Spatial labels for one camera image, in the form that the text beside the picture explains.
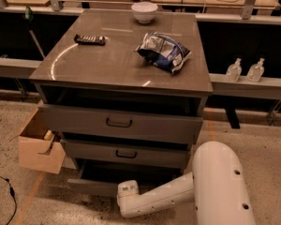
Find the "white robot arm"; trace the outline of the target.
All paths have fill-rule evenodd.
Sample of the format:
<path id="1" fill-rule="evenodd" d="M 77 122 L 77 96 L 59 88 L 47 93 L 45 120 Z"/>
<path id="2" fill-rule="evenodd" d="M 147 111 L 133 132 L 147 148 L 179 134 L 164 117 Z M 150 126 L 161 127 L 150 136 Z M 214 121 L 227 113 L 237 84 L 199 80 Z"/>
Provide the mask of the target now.
<path id="1" fill-rule="evenodd" d="M 118 185 L 121 215 L 134 218 L 194 202 L 198 225 L 256 225 L 244 170 L 235 152 L 206 142 L 194 154 L 192 171 L 143 194 L 135 180 Z"/>

